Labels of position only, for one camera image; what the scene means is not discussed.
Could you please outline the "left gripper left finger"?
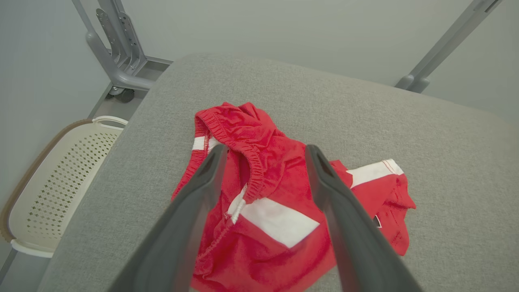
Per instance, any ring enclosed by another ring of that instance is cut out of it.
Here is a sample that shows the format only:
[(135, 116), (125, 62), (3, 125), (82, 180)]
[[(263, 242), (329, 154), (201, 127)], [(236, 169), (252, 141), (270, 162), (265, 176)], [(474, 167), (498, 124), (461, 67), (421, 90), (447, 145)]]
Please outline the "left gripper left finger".
[(215, 146), (110, 286), (110, 292), (187, 292), (206, 224), (221, 194), (227, 147)]

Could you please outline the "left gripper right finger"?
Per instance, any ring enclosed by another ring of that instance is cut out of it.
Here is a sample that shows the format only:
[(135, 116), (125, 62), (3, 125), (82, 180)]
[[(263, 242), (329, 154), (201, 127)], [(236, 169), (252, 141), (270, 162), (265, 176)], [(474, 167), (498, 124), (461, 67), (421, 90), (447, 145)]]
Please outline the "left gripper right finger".
[(421, 292), (352, 191), (315, 145), (305, 148), (315, 205), (326, 215), (344, 292)]

